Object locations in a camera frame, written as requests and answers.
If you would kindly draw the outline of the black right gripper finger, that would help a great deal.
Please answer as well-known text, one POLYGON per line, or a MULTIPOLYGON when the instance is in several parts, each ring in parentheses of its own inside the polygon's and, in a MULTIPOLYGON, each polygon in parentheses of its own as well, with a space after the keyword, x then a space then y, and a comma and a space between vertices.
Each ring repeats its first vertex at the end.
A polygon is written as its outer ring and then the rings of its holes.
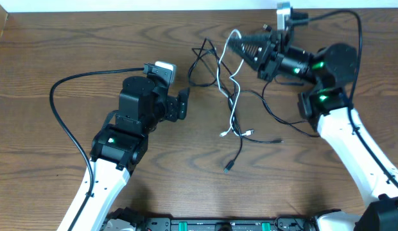
POLYGON ((255 71, 261 70, 273 49, 271 42, 230 41, 228 47, 255 71))
POLYGON ((232 43, 238 45, 245 45, 245 44, 265 45, 265 44, 270 44, 271 42, 272 40, 270 33, 242 35, 241 37, 236 37, 232 39, 232 43))

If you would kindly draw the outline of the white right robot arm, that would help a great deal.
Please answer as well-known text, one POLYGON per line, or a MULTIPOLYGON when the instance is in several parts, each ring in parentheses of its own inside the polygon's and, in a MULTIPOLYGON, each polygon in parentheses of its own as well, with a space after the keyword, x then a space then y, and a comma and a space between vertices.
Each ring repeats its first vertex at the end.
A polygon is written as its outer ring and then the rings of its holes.
POLYGON ((298 94, 300 115, 339 156, 366 206, 360 216, 321 212, 304 223, 304 230, 398 230, 398 169, 367 132, 345 91, 355 80, 356 49, 336 43, 309 53, 292 46, 292 38, 271 31, 238 35, 227 45, 260 79, 272 81, 281 74, 312 84, 298 94))

